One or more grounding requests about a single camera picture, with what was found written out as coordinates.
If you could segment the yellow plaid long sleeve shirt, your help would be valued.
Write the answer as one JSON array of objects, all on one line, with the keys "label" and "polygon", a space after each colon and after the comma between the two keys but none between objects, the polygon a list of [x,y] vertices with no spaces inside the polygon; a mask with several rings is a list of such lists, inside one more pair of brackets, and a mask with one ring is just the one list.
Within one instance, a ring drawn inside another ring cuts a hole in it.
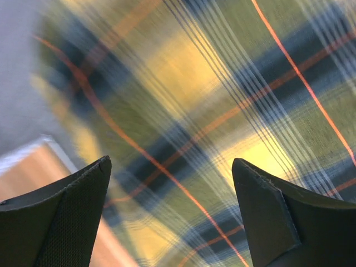
[{"label": "yellow plaid long sleeve shirt", "polygon": [[242,158],[355,202],[354,1],[45,1],[33,83],[139,266],[250,266]]}]

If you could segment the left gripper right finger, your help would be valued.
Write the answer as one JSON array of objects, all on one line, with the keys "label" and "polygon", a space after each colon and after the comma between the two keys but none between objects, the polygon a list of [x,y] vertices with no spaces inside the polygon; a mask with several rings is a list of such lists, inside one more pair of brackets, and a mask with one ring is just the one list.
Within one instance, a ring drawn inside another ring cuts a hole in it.
[{"label": "left gripper right finger", "polygon": [[232,165],[254,266],[355,266],[355,204],[282,180],[244,159]]}]

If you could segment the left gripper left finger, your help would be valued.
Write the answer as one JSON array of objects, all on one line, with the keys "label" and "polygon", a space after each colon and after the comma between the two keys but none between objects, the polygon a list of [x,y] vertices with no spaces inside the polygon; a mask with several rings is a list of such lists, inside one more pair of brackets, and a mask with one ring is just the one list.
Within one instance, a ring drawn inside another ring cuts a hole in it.
[{"label": "left gripper left finger", "polygon": [[1,202],[1,266],[89,266],[112,163],[103,156]]}]

